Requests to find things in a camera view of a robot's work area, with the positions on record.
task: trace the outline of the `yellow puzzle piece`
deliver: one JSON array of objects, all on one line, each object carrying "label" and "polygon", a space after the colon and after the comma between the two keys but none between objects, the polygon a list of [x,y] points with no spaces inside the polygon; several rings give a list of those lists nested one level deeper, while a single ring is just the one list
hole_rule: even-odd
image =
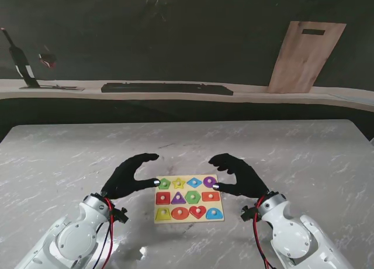
[{"label": "yellow puzzle piece", "polygon": [[156,214],[156,221],[159,220],[170,220],[170,212],[168,208],[159,208]]},{"label": "yellow puzzle piece", "polygon": [[181,180],[179,177],[176,179],[176,181],[173,181],[174,189],[183,189],[183,184],[186,183],[185,181]]}]

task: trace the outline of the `star shape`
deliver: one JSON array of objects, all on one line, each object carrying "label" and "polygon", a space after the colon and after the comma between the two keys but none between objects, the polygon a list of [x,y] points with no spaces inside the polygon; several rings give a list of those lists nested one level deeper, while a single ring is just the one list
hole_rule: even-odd
[{"label": "star shape", "polygon": [[173,181],[174,189],[183,189],[183,184],[186,183],[185,181],[181,180],[179,177],[176,179],[176,181]]}]

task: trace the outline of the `table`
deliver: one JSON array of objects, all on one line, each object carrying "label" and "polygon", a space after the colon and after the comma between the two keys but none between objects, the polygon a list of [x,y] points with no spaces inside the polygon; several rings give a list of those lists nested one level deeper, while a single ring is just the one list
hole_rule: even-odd
[{"label": "table", "polygon": [[[242,157],[318,221],[355,268],[374,266],[374,146],[347,120],[305,120],[14,127],[0,144],[1,268],[14,268],[56,219],[76,215],[85,195],[143,152],[160,158],[139,168],[138,179],[216,173],[234,183],[208,160]],[[115,224],[107,269],[263,268],[251,223],[240,218],[254,200],[222,197],[224,222],[177,225],[154,224],[153,189],[117,200],[130,221]],[[281,268],[270,228],[258,228],[266,256]]]}]

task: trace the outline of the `dark background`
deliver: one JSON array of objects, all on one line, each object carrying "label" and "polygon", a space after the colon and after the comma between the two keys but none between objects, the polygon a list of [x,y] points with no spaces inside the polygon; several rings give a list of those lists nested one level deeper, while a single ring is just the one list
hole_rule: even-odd
[{"label": "dark background", "polygon": [[[374,91],[374,0],[0,0],[44,80],[268,85],[291,20],[347,27],[315,83]],[[19,78],[0,36],[0,78]],[[54,53],[51,70],[39,53]]]}]

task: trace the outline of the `black glove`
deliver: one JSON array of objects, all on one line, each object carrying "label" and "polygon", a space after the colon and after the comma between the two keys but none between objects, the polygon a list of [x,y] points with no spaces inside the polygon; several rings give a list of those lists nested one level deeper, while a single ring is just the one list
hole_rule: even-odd
[{"label": "black glove", "polygon": [[137,181],[134,178],[136,170],[144,162],[154,161],[158,159],[157,154],[139,154],[128,158],[125,162],[119,165],[112,176],[105,183],[101,189],[101,195],[109,199],[119,199],[130,195],[134,191],[139,191],[149,187],[156,187],[158,179],[152,178],[149,180]]},{"label": "black glove", "polygon": [[230,154],[215,155],[209,164],[218,167],[219,171],[227,170],[228,174],[235,174],[236,177],[236,184],[217,183],[213,186],[215,190],[249,198],[260,198],[269,191],[250,165]]}]

